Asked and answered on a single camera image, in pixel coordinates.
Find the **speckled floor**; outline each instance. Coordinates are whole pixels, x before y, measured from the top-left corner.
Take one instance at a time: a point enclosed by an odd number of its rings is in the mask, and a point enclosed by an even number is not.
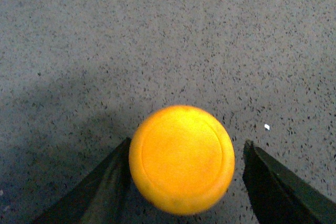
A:
[[[234,180],[185,218],[132,185],[123,223],[257,223],[247,138],[336,201],[335,14],[336,0],[0,0],[0,223],[32,220],[171,104],[223,123]]]

